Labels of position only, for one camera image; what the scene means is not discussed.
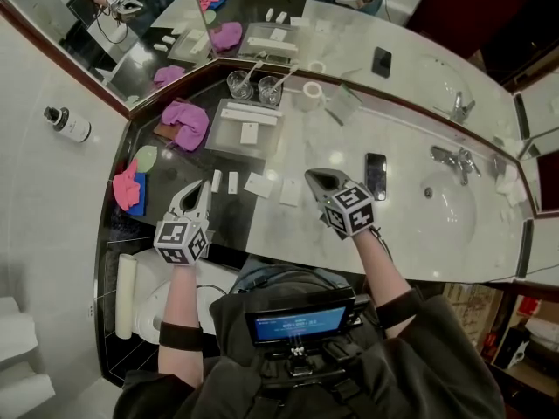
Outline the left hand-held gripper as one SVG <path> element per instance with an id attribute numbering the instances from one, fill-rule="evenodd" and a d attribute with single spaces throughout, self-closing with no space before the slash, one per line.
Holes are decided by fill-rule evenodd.
<path id="1" fill-rule="evenodd" d="M 211 197 L 211 183 L 203 180 L 187 185 L 173 196 L 168 217 L 181 218 L 159 222 L 154 238 L 154 248 L 167 264 L 192 266 L 204 254 L 210 244 L 207 220 Z"/>

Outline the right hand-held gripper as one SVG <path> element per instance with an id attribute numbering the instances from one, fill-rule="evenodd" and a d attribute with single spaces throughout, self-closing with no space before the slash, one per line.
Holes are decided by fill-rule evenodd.
<path id="1" fill-rule="evenodd" d="M 314 200 L 321 203 L 329 227 L 352 237 L 374 224 L 374 197 L 361 184 L 350 182 L 328 196 L 327 187 L 343 187 L 349 177 L 338 169 L 314 168 L 305 172 Z"/>

